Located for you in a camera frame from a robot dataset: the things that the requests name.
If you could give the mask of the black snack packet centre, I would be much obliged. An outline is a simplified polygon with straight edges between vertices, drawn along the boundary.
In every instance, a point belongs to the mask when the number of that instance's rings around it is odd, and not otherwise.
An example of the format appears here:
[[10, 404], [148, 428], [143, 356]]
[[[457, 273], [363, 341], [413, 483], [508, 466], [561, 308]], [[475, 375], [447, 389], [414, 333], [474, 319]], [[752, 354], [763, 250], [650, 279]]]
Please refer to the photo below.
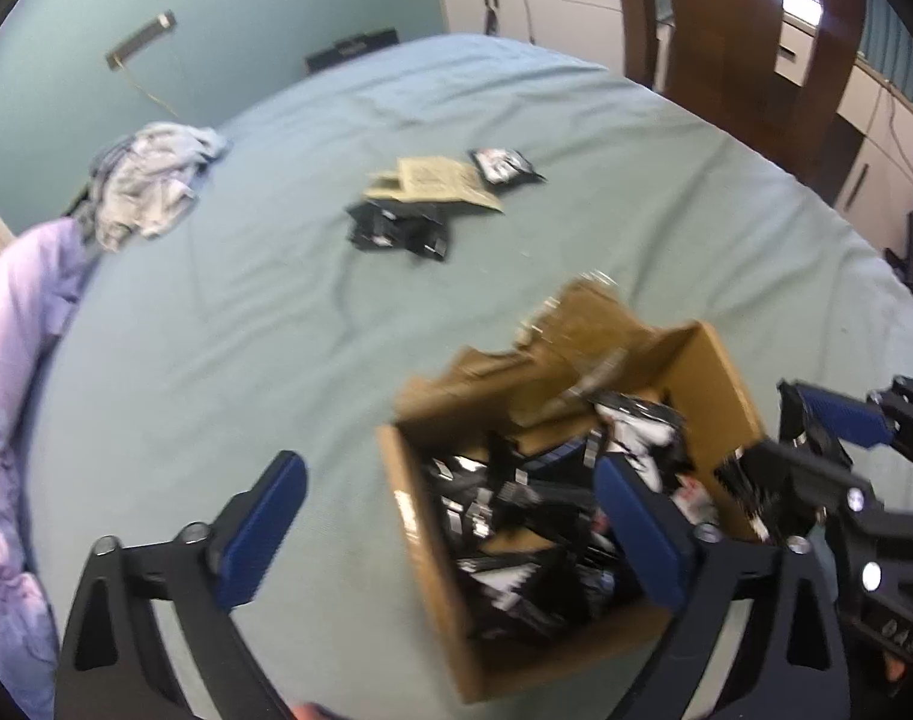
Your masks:
[[450, 227], [435, 208], [421, 206], [408, 211], [398, 221], [404, 249], [425, 260], [445, 262], [450, 249]]

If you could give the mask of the black snack packet far left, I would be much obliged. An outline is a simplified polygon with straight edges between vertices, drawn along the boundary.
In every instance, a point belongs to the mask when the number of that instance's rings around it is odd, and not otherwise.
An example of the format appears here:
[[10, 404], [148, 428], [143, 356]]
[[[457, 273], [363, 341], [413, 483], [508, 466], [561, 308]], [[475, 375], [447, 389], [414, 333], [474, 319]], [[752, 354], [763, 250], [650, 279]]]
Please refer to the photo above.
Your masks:
[[374, 202], [361, 202], [346, 210], [351, 218], [347, 240], [359, 250], [404, 249], [400, 215]]

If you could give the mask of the snack packets inside box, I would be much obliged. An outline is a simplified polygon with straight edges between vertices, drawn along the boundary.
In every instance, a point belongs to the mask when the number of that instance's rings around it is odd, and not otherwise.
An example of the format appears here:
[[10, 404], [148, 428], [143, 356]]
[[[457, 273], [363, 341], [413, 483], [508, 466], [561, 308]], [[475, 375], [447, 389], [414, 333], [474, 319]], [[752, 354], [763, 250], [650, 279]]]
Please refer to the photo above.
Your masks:
[[486, 437], [486, 455], [421, 461], [470, 610], [471, 639], [549, 645], [647, 598], [595, 496], [595, 466], [623, 454], [694, 525], [719, 522], [669, 394], [600, 392], [577, 436], [527, 454]]

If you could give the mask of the lilac duvet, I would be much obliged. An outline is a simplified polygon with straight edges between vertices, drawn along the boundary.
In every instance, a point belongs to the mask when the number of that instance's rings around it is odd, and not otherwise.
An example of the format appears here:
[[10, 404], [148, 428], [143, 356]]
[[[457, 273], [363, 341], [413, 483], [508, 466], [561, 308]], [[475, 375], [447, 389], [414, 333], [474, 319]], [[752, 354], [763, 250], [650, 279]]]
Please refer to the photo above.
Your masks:
[[32, 227], [0, 254], [0, 683], [29, 718], [53, 715], [58, 635], [24, 546], [17, 436], [38, 368], [70, 327], [87, 271], [71, 218]]

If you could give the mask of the crumpled grey clothing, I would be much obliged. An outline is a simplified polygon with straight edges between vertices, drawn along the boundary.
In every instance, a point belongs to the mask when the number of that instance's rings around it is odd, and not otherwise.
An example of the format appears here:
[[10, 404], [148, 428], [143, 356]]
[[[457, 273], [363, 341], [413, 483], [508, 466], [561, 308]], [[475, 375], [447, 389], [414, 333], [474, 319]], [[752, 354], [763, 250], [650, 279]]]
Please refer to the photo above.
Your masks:
[[196, 184], [229, 151], [214, 128], [154, 122], [112, 143], [89, 169], [95, 240], [109, 252], [133, 236], [166, 234], [196, 199]]

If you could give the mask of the dark wooden chair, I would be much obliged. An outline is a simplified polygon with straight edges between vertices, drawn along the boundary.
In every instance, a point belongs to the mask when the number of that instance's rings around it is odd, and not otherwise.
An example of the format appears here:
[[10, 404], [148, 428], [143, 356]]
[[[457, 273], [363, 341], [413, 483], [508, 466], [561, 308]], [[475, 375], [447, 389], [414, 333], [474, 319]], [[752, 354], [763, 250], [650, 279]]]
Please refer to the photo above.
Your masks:
[[663, 96], [790, 172], [827, 203], [858, 153], [837, 111], [857, 60], [866, 0], [821, 0], [803, 82], [777, 73], [783, 0], [669, 0]]

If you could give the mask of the small snack packet top right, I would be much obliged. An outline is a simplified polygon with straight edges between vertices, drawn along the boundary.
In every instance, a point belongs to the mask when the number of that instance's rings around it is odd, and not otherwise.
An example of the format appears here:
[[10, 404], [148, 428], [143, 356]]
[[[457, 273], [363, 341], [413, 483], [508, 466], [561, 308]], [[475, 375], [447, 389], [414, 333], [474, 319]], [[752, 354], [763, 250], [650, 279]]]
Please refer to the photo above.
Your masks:
[[520, 151], [509, 148], [471, 149], [470, 160], [477, 174], [492, 190], [507, 190], [521, 184], [546, 181], [543, 174]]

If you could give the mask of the kraft brown snack pouch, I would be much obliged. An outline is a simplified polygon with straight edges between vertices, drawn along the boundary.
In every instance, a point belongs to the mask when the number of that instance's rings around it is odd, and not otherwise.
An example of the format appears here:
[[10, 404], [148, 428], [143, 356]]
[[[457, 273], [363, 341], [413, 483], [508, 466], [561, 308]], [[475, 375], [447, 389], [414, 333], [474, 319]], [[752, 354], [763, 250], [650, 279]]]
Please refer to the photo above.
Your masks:
[[390, 200], [401, 202], [404, 199], [404, 187], [400, 174], [395, 171], [375, 172], [370, 176], [370, 184], [362, 193], [367, 200]]

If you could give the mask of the brown cardboard box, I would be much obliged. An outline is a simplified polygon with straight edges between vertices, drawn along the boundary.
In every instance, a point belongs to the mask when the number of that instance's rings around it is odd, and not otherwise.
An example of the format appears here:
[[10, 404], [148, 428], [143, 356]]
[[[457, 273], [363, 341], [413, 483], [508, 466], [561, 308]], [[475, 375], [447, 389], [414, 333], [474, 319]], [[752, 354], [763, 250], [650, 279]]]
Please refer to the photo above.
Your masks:
[[603, 499], [606, 457], [653, 461], [669, 510], [753, 538], [715, 478], [762, 424], [708, 323], [648, 327], [573, 280], [504, 353], [459, 351], [380, 429], [409, 561], [459, 699], [534, 688], [655, 639], [647, 577], [687, 559]]

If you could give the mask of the metal wall bracket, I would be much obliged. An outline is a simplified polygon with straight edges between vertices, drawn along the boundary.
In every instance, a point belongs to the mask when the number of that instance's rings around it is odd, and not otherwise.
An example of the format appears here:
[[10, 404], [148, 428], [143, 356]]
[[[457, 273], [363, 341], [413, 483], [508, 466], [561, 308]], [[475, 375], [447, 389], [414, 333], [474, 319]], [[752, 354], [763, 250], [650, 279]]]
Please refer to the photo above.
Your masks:
[[144, 23], [141, 28], [123, 39], [121, 43], [116, 44], [105, 54], [105, 64], [111, 71], [121, 70], [128, 59], [136, 55], [137, 52], [154, 43], [155, 39], [164, 36], [167, 32], [173, 31], [177, 26], [177, 18], [172, 10], [162, 11]]

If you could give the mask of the black snack packet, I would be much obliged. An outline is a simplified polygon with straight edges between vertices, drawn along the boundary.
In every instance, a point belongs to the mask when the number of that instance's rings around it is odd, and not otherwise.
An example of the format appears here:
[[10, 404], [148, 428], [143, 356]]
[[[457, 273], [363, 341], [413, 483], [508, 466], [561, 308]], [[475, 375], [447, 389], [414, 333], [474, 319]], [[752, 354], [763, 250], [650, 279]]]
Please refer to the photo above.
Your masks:
[[435, 208], [421, 206], [408, 211], [398, 221], [404, 249], [425, 260], [445, 262], [450, 249], [450, 227]]
[[346, 210], [351, 218], [347, 240], [359, 250], [404, 249], [400, 215], [374, 202], [361, 202]]

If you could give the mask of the teal bed sheet mattress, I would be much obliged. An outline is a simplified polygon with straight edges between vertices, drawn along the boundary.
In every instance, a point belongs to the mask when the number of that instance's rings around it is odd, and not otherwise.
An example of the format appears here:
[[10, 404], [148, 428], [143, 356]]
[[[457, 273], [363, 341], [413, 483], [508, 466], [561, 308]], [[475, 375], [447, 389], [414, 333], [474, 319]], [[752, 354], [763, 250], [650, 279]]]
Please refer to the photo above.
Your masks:
[[95, 259], [25, 429], [35, 567], [66, 621], [92, 545], [170, 538], [279, 450], [307, 502], [237, 622], [290, 702], [354, 718], [598, 718], [639, 655], [458, 699], [377, 431], [409, 377], [502, 351], [584, 275], [710, 323], [767, 422], [777, 385], [913, 377], [913, 298], [808, 187], [650, 89], [495, 37], [324, 71], [224, 128], [162, 238]]

